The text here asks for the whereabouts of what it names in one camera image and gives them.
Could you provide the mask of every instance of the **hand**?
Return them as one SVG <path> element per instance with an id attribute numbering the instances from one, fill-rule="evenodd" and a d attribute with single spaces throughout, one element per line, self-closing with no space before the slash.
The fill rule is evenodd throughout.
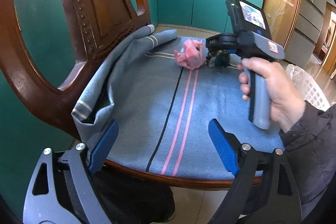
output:
<path id="1" fill-rule="evenodd" d="M 271 119 L 279 123 L 284 132 L 289 131 L 302 117 L 305 111 L 305 101 L 287 77 L 284 69 L 278 62 L 271 63 L 257 57 L 243 59 L 242 64 L 238 64 L 238 69 L 243 70 L 243 66 L 265 78 L 271 99 Z M 239 75 L 239 81 L 242 83 L 240 89 L 244 93 L 243 100 L 247 101 L 250 87 L 248 77 L 244 72 Z"/>

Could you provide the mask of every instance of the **label sticker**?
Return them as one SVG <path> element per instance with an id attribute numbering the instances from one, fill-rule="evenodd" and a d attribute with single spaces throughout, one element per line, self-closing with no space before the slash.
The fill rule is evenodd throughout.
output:
<path id="1" fill-rule="evenodd" d="M 268 48 L 271 52 L 274 52 L 276 54 L 278 54 L 278 47 L 277 47 L 277 44 L 273 41 L 268 41 Z"/>

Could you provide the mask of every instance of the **black stripe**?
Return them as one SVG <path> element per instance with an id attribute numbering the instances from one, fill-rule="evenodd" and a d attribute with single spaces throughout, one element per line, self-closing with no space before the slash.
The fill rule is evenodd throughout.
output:
<path id="1" fill-rule="evenodd" d="M 160 147 L 160 144 L 161 144 L 161 141 L 162 141 L 162 138 L 163 138 L 163 135 L 166 131 L 166 127 L 167 127 L 167 124 L 168 124 L 168 120 L 169 120 L 169 116 L 170 116 L 170 113 L 171 113 L 171 110 L 173 108 L 173 104 L 174 104 L 174 101 L 175 101 L 175 97 L 176 97 L 176 93 L 177 93 L 177 89 L 179 88 L 179 84 L 180 84 L 180 80 L 181 80 L 181 77 L 182 77 L 182 72 L 183 72 L 183 68 L 181 69 L 181 73 L 180 73 L 180 76 L 178 77 L 178 80 L 177 80 L 177 83 L 176 83 L 176 87 L 175 87 L 175 91 L 174 91 L 174 95 L 173 95 L 173 98 L 171 100 L 171 103 L 170 103 L 170 108 L 168 110 L 168 113 L 167 113 L 167 117 L 166 117 L 166 122 L 163 126 L 163 129 L 162 129 L 162 132 L 161 132 L 161 136 L 159 138 L 159 141 L 157 142 L 157 145 L 155 147 L 155 150 L 151 156 L 151 158 L 149 159 L 149 162 L 147 164 L 147 168 L 146 168 L 146 172 L 149 171 L 149 168 L 151 167 L 151 164 L 152 164 L 152 161 L 156 155 L 156 152 L 158 151 L 159 147 Z"/>
<path id="2" fill-rule="evenodd" d="M 249 109 L 249 121 L 253 122 L 253 116 L 254 116 L 254 107 L 255 107 L 255 72 L 250 70 L 250 109 Z"/>

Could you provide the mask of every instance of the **display screen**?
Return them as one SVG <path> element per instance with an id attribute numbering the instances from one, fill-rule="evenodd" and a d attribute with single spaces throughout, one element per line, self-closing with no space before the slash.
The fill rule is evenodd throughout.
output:
<path id="1" fill-rule="evenodd" d="M 258 9 L 246 4 L 245 2 L 240 1 L 239 3 L 241 10 L 243 11 L 244 19 L 266 30 L 265 22 L 261 12 Z"/>

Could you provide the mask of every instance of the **screw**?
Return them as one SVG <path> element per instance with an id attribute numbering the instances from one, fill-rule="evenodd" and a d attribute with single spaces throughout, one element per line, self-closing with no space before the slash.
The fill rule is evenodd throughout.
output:
<path id="1" fill-rule="evenodd" d="M 249 151 L 251 149 L 251 145 L 249 145 L 248 143 L 243 143 L 241 145 L 241 148 L 245 151 Z"/>
<path id="2" fill-rule="evenodd" d="M 45 150 L 43 150 L 43 154 L 45 155 L 49 155 L 51 153 L 51 148 L 46 148 Z"/>
<path id="3" fill-rule="evenodd" d="M 76 145 L 76 149 L 77 150 L 83 150 L 85 148 L 85 144 L 84 143 L 79 143 Z"/>
<path id="4" fill-rule="evenodd" d="M 277 155 L 282 155 L 284 152 L 280 148 L 277 148 L 275 153 L 277 153 Z"/>

